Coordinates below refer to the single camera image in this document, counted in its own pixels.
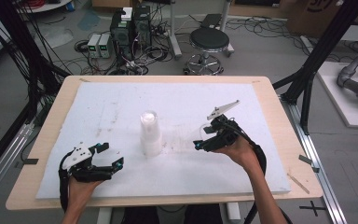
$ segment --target wooden table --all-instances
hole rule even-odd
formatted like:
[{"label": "wooden table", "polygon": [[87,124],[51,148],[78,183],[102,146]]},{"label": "wooden table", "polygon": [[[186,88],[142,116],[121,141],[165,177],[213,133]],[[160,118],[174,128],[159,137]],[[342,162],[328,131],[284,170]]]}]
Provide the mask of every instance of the wooden table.
[{"label": "wooden table", "polygon": [[[311,167],[298,159],[305,153],[298,142],[292,125],[283,111],[282,105],[266,77],[67,77],[52,106],[48,117],[38,135],[29,158],[37,158],[37,165],[25,165],[7,199],[7,209],[45,209],[59,208],[60,200],[39,200],[35,195],[43,178],[48,156],[53,148],[60,128],[65,120],[75,97],[77,88],[82,82],[157,82],[157,83],[243,83],[252,84],[262,107],[273,141],[281,157],[283,168],[287,173],[292,191],[274,195],[275,199],[304,199],[322,197],[322,188]],[[252,201],[248,195],[191,195],[170,197],[132,197],[92,199],[89,206],[128,206],[153,204],[186,204],[186,203],[224,203]]]}]

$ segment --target stool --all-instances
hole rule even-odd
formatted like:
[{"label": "stool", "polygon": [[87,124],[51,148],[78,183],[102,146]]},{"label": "stool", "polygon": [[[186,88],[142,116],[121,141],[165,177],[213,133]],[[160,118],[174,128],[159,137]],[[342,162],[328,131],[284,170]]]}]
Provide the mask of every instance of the stool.
[{"label": "stool", "polygon": [[190,72],[197,75],[217,75],[224,71],[220,61],[209,53],[226,50],[229,44],[228,36],[214,28],[199,28],[190,34],[190,44],[202,54],[195,54],[188,59],[185,75]]}]

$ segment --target white cylindrical object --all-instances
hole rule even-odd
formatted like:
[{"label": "white cylindrical object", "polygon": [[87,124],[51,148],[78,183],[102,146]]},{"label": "white cylindrical object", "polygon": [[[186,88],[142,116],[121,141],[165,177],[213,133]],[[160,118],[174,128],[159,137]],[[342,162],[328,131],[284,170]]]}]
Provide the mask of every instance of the white cylindrical object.
[{"label": "white cylindrical object", "polygon": [[154,111],[147,110],[141,116],[141,145],[146,157],[157,156],[162,150],[161,131]]}]

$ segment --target gray floor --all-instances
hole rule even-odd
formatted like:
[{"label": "gray floor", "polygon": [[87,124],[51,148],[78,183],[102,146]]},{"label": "gray floor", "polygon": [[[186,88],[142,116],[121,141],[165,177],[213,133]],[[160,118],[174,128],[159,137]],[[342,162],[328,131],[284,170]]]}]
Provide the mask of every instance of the gray floor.
[{"label": "gray floor", "polygon": [[[74,44],[78,40],[87,39],[91,32],[104,32],[108,30],[109,20],[99,19],[91,10],[79,8],[73,13],[64,9],[53,10],[38,15],[40,22],[63,21],[54,23],[70,29],[74,39],[66,45],[55,48],[62,60],[71,60],[82,55],[74,51]],[[189,17],[178,19],[178,24],[189,20]],[[197,26],[189,22],[185,27]],[[216,56],[222,61],[225,72],[221,76],[266,76],[271,82],[278,81],[293,74],[306,61],[307,55],[302,49],[294,46],[294,41],[285,37],[260,37],[252,32],[227,28],[230,43],[235,53],[227,58],[223,53]],[[186,59],[196,53],[188,45],[187,35],[179,36],[183,57],[167,63],[154,63],[148,66],[148,75],[182,75]],[[336,55],[353,56],[356,53],[340,44],[334,52]],[[74,73],[80,73],[76,64],[69,66]],[[5,52],[0,52],[0,139],[19,115],[27,103],[27,86],[20,72]],[[358,129],[347,128],[333,106],[331,100],[320,83],[315,78],[311,108],[310,108],[310,135],[321,157],[325,171],[335,191],[345,218],[348,223],[358,223]],[[59,223],[62,219],[60,209],[39,211],[8,211],[5,208],[9,195],[21,169],[13,164],[4,179],[0,182],[0,223]],[[323,199],[313,200],[315,206],[324,207]],[[310,206],[310,200],[281,201],[283,210],[291,217],[294,223],[329,223],[328,214],[320,210],[315,216],[312,210],[299,209],[299,206]],[[250,203],[241,204],[241,214],[245,216]],[[121,210],[116,209],[114,221],[120,220]],[[159,211],[163,223],[180,223],[179,214],[164,214]],[[89,208],[80,223],[96,223],[98,209]]]}]

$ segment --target floor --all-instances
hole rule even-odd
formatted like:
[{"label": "floor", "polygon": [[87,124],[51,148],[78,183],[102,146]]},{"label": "floor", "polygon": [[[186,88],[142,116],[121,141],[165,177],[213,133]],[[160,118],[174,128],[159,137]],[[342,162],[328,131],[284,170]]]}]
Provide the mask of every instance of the floor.
[{"label": "floor", "polygon": [[[79,1],[75,12],[67,12],[64,8],[52,10],[49,13],[37,14],[41,24],[51,26],[63,26],[69,30],[74,39],[69,43],[59,46],[54,51],[68,64],[68,68],[74,74],[87,71],[84,61],[73,59],[82,55],[74,51],[76,41],[88,39],[92,32],[108,31],[110,25],[109,13],[95,13],[85,1]],[[194,15],[198,21],[202,21],[202,15]],[[183,24],[183,28],[177,33],[178,41],[183,52],[183,57],[178,60],[170,60],[166,63],[153,63],[148,66],[148,75],[182,75],[186,59],[196,53],[188,44],[188,34],[198,24],[190,17],[177,18],[177,24]],[[220,76],[266,76],[271,82],[276,82],[293,74],[306,61],[306,51],[300,48],[297,37],[291,37],[284,30],[284,21],[270,24],[270,29],[257,30],[251,26],[254,21],[248,21],[248,30],[243,26],[242,19],[229,20],[227,34],[235,53],[229,58],[223,53],[216,56],[222,61],[225,71]],[[329,61],[342,60],[349,62],[349,57],[358,54],[356,45],[349,42],[339,43]],[[277,93],[285,92],[287,87],[277,90]],[[27,103],[27,85],[17,70],[15,64],[8,55],[0,52],[0,139],[19,115]],[[348,223],[358,223],[358,129],[347,128],[339,116],[337,110],[329,99],[323,85],[315,78],[310,107],[310,136],[327,173],[328,179],[334,189],[338,202],[344,212]],[[24,156],[30,150],[31,145],[24,149]],[[14,162],[0,181],[0,223],[59,223],[62,219],[60,209],[33,210],[33,211],[8,211],[5,203],[8,194],[21,171]],[[325,207],[323,199],[315,199],[313,203],[317,207]],[[297,200],[292,202],[279,202],[282,209],[289,215],[294,223],[330,223],[331,220],[325,210],[314,211],[299,209],[299,206],[310,206],[310,200]],[[251,203],[241,203],[241,215],[244,217]],[[161,223],[181,223],[181,211],[175,214],[166,213],[164,210],[176,210],[177,207],[164,206],[159,208]],[[80,220],[80,223],[96,223],[97,208],[88,208]],[[122,209],[116,208],[113,214],[113,223],[119,223]]]}]

